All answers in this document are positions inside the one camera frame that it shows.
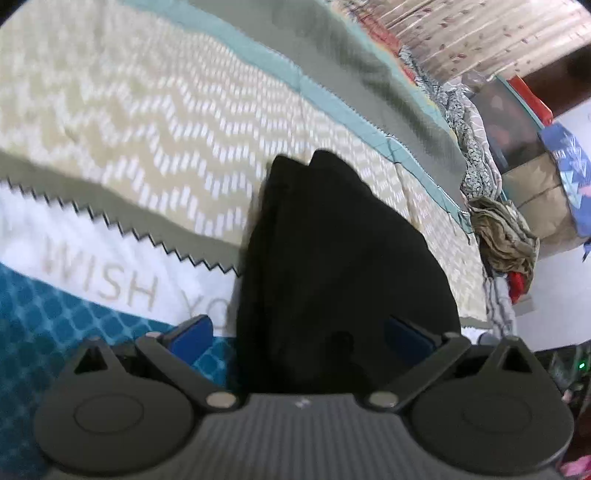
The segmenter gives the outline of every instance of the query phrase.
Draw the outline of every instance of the crumpled cloth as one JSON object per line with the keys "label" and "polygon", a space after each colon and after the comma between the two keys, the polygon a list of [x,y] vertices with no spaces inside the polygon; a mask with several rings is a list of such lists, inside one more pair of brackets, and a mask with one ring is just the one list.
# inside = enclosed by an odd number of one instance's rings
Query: crumpled cloth
{"label": "crumpled cloth", "polygon": [[507,282],[509,283],[509,296],[511,297],[513,305],[515,305],[519,301],[519,298],[525,293],[523,274],[519,272],[509,272],[507,274]]}
{"label": "crumpled cloth", "polygon": [[501,203],[480,197],[468,205],[472,228],[482,240],[481,254],[498,272],[523,274],[527,293],[534,278],[540,240],[510,200]]}
{"label": "crumpled cloth", "polygon": [[465,120],[464,101],[467,98],[462,90],[450,88],[446,91],[443,85],[417,64],[410,48],[403,46],[398,56],[415,74],[417,87],[435,102],[447,124],[456,134],[458,146],[466,160],[466,176],[460,185],[462,193],[468,199],[480,196],[495,198],[497,195],[496,178],[482,146],[475,138],[471,124]]}
{"label": "crumpled cloth", "polygon": [[486,299],[486,319],[492,324],[496,337],[513,335],[515,328],[515,310],[509,297],[509,285],[504,275],[495,275],[484,279]]}

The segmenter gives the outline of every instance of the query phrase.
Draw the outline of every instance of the patterned bedsheet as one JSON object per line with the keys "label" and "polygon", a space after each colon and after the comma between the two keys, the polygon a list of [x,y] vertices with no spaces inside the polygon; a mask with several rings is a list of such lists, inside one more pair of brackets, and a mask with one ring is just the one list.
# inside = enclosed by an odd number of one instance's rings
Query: patterned bedsheet
{"label": "patterned bedsheet", "polygon": [[0,69],[0,149],[236,246],[276,154],[333,150],[423,233],[460,316],[486,319],[475,237],[402,165],[219,40],[116,0],[30,0],[0,30]]}

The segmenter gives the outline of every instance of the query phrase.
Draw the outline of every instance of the red object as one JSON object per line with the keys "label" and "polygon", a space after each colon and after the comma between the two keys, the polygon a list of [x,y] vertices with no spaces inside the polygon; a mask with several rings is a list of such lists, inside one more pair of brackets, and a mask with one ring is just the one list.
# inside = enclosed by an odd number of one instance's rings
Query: red object
{"label": "red object", "polygon": [[552,110],[550,110],[542,100],[537,98],[536,95],[532,93],[530,88],[525,84],[521,77],[515,75],[511,80],[509,80],[509,84],[513,87],[513,90],[515,90],[519,96],[523,98],[525,103],[527,103],[532,111],[538,116],[545,127],[552,125],[552,122],[554,121]]}
{"label": "red object", "polygon": [[507,274],[507,282],[509,283],[509,296],[511,303],[515,305],[519,298],[525,293],[525,281],[523,273],[509,272]]}

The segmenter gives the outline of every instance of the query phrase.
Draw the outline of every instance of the floral curtain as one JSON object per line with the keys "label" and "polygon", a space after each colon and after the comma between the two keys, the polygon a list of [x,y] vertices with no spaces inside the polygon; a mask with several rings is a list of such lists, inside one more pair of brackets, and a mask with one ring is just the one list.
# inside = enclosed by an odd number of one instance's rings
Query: floral curtain
{"label": "floral curtain", "polygon": [[447,81],[468,70],[511,78],[591,43],[575,0],[369,0],[421,66]]}

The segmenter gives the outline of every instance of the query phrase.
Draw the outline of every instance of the black cloth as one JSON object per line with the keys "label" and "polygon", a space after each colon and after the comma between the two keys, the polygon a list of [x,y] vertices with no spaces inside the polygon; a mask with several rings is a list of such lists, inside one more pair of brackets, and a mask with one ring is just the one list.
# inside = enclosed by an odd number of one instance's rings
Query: black cloth
{"label": "black cloth", "polygon": [[389,317],[460,331],[447,278],[422,234],[356,172],[318,150],[279,155],[245,256],[236,353],[247,391],[364,393],[402,365]]}

